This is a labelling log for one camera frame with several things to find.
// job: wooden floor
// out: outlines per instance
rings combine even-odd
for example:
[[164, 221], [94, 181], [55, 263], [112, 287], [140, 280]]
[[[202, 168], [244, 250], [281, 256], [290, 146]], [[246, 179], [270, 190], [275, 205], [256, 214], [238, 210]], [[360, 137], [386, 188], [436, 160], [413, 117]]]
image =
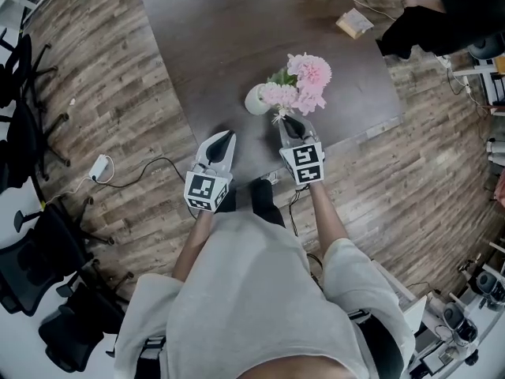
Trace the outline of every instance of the wooden floor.
[[[402, 12], [400, 0], [358, 1], [393, 17]], [[358, 8], [376, 25], [376, 36], [391, 24]], [[36, 51], [52, 43], [43, 64], [59, 67], [55, 77], [39, 83], [49, 110], [46, 124], [62, 112], [70, 115], [51, 143], [72, 166], [64, 168], [48, 155], [47, 199], [74, 190], [101, 153], [114, 159], [116, 184], [132, 181], [161, 155], [187, 170], [196, 143], [141, 0], [52, 0], [28, 32]], [[453, 61], [468, 58], [463, 53]], [[376, 137], [371, 131], [329, 148], [326, 184], [351, 238], [370, 257], [406, 285], [429, 281], [454, 291], [463, 285], [458, 264], [501, 227], [502, 216], [482, 188], [488, 166], [479, 135], [486, 136], [489, 119], [479, 118], [464, 93], [451, 92], [446, 71], [433, 55], [414, 50], [407, 63], [388, 58], [387, 65], [404, 107], [401, 125], [392, 127], [398, 124], [393, 120]], [[479, 88], [478, 79], [473, 86]], [[285, 171], [281, 176], [276, 202], [288, 222], [294, 184]], [[94, 197], [84, 227], [116, 239], [116, 246], [96, 246], [93, 252], [111, 282], [117, 282], [126, 271], [137, 277], [170, 272], [193, 225], [182, 191], [183, 183], [162, 161], [126, 189], [86, 181], [66, 204], [77, 212], [83, 199]], [[294, 206], [294, 218], [303, 243], [316, 248], [306, 196]], [[133, 288], [131, 283], [124, 291]], [[417, 293], [427, 289], [413, 287]]]

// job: dark wooden table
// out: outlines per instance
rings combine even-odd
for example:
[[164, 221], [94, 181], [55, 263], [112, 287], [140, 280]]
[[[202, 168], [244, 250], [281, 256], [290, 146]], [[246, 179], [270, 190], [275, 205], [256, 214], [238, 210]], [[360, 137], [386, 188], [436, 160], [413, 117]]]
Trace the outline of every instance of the dark wooden table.
[[358, 40], [335, 25], [352, 0], [144, 0], [170, 79], [201, 143], [214, 132], [237, 135], [233, 173], [247, 182], [281, 167], [271, 117], [251, 115], [244, 98], [287, 64], [313, 54], [330, 64], [325, 109], [308, 116], [325, 147], [401, 113], [370, 33]]

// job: power adapter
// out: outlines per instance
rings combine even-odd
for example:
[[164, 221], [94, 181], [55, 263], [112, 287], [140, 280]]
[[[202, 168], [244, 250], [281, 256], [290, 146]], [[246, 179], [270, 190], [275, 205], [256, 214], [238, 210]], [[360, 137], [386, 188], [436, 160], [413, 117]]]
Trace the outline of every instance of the power adapter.
[[98, 159], [95, 161], [95, 164], [93, 164], [92, 169], [88, 173], [89, 178], [93, 181], [99, 180], [100, 176], [103, 174], [108, 165], [109, 160], [107, 159], [107, 156], [98, 156]]

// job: white power adapter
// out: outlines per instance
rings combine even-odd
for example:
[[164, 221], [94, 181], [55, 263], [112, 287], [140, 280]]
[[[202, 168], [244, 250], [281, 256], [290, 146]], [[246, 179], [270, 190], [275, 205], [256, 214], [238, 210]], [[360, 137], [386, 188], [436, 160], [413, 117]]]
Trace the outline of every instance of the white power adapter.
[[465, 85], [466, 94], [472, 94], [472, 88], [470, 87], [470, 82], [467, 76], [463, 76], [463, 84]]
[[89, 178], [93, 181], [98, 181], [108, 165], [109, 160], [107, 159], [107, 156], [98, 156], [98, 159], [95, 161], [95, 164], [93, 164], [92, 169], [89, 171]]

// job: small box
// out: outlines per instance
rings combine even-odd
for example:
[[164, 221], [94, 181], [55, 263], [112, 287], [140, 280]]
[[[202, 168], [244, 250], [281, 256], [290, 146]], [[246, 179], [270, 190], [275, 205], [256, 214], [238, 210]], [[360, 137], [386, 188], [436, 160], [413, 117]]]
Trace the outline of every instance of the small box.
[[358, 39], [367, 30], [373, 28], [373, 24], [356, 9], [342, 15], [336, 24], [350, 37]]

